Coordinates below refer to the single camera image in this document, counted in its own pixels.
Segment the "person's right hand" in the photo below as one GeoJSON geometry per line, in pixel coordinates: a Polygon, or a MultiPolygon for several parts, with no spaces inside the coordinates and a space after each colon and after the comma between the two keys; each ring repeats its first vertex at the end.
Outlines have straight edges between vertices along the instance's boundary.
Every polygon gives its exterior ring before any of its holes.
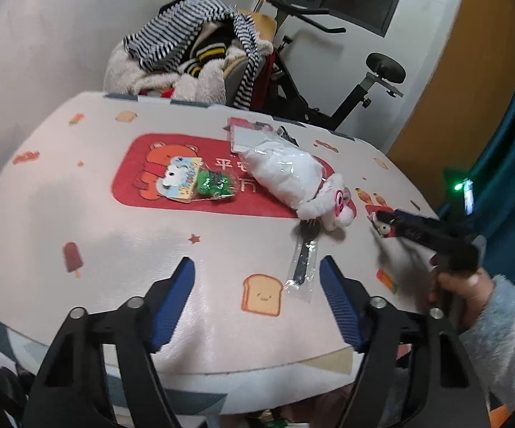
{"type": "Polygon", "coordinates": [[[438,255],[430,258],[430,264],[434,269],[431,272],[429,302],[436,304],[445,293],[459,297],[464,301],[460,324],[465,330],[472,327],[491,298],[494,281],[482,267],[467,274],[441,271],[438,255]]]}

